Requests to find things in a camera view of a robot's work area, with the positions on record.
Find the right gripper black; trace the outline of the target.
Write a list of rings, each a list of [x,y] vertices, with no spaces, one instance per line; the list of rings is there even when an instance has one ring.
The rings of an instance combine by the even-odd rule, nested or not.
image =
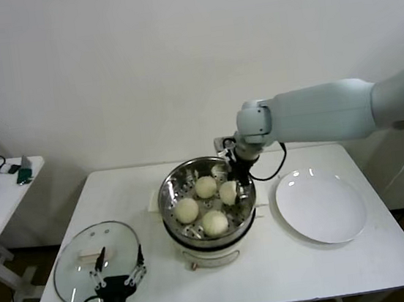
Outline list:
[[[253,164],[243,159],[230,160],[228,164],[228,184],[230,188],[236,188],[236,199],[240,203],[249,197],[247,185],[250,184],[250,169]]]

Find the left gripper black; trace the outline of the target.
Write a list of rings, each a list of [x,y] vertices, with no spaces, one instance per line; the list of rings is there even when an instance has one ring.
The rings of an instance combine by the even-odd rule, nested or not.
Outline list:
[[[102,270],[105,264],[105,252],[105,247],[102,247],[93,270],[89,271],[97,297],[102,302],[126,302],[147,273],[141,245],[138,246],[137,263],[129,276],[108,276],[104,279]]]

